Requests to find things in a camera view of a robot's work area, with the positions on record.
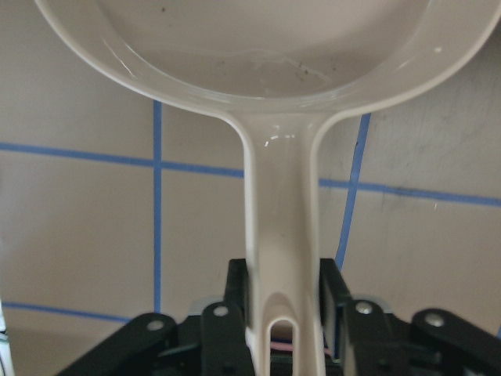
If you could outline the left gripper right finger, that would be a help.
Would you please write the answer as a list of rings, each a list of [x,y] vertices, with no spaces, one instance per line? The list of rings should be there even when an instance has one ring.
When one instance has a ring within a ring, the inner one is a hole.
[[[498,375],[500,340],[447,310],[409,322],[354,298],[336,263],[319,264],[321,322],[339,375]]]

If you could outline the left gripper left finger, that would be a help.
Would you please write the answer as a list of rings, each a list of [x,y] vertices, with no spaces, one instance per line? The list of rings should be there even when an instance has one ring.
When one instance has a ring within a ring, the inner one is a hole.
[[[228,264],[220,302],[180,324],[144,313],[60,371],[61,375],[253,375],[246,343],[247,265]]]

